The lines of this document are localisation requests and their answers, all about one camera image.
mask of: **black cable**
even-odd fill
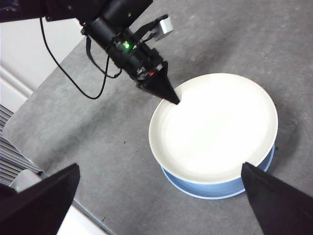
[[[90,61],[93,63],[93,65],[95,65],[103,74],[106,74],[105,71],[103,71],[102,68],[100,68],[100,66],[96,63],[96,61],[94,60],[92,54],[91,54],[91,39],[88,35],[86,35],[86,54],[88,56],[88,58],[90,59]],[[113,76],[107,74],[107,77],[110,78],[117,78],[120,74],[122,73],[122,69],[119,70],[119,72]]]
[[[44,31],[43,19],[42,19],[42,18],[39,18],[39,20],[40,20],[41,33],[42,33],[42,35],[43,35],[45,47],[47,48],[49,54],[51,55],[52,59],[53,59],[54,62],[57,64],[57,66],[60,68],[60,70],[62,70],[62,72],[70,79],[70,81],[75,85],[75,87],[76,87],[84,96],[86,96],[86,97],[89,98],[89,99],[97,99],[97,98],[99,98],[99,97],[101,96],[102,92],[103,92],[104,85],[105,85],[105,83],[106,83],[110,57],[109,57],[109,56],[107,57],[107,64],[106,64],[105,74],[104,74],[104,78],[103,78],[103,84],[102,84],[100,93],[99,93],[97,96],[95,96],[95,97],[92,97],[92,96],[87,95],[87,94],[74,82],[74,80],[68,75],[68,73],[61,67],[61,65],[58,63],[58,61],[57,61],[57,60],[55,59],[55,57],[53,56],[53,54],[52,54],[52,52],[50,51],[50,48],[49,48],[49,46],[48,46],[48,44],[47,44],[47,41],[46,41],[46,39],[45,39],[45,31]]]

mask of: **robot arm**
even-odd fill
[[[77,18],[82,33],[92,37],[136,82],[140,89],[179,103],[167,77],[168,63],[150,49],[142,37],[149,31],[160,39],[173,28],[164,15],[132,33],[128,27],[147,9],[152,0],[0,0],[0,22],[40,18],[47,21]]]

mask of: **stacked dishes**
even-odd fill
[[[162,100],[149,127],[152,153],[179,190],[203,199],[243,192],[242,163],[266,171],[278,129],[275,105],[255,82],[228,73],[199,76]]]

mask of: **gray mat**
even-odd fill
[[[313,2],[156,0],[133,28],[163,13],[172,17],[175,31],[150,45],[169,61],[173,85],[229,72],[263,86],[279,115],[278,150],[269,172],[313,195]],[[102,76],[84,46],[62,65],[96,94]],[[105,53],[99,47],[93,53],[104,65]],[[245,194],[201,200],[166,180],[148,143],[159,102],[126,74],[109,80],[102,97],[91,101],[55,70],[4,133],[47,174],[78,163],[76,200],[117,235],[262,234]]]

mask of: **green led light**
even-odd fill
[[[123,46],[125,47],[125,49],[129,49],[131,47],[131,45],[127,41],[123,42]]]

